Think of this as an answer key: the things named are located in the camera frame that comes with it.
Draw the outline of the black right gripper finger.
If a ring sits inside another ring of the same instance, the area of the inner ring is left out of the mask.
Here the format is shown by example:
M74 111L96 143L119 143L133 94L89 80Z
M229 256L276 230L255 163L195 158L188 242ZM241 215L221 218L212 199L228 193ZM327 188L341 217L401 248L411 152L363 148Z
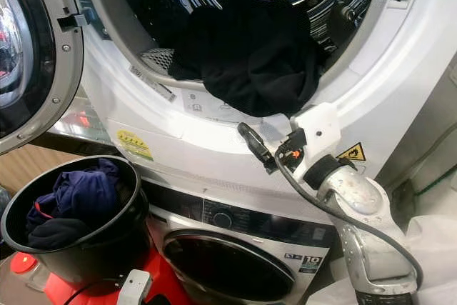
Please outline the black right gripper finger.
M246 142L249 151L261 162L266 171L277 171L278 166L274 155L270 152L267 145L257 131L251 128L247 123L238 123L238 133Z

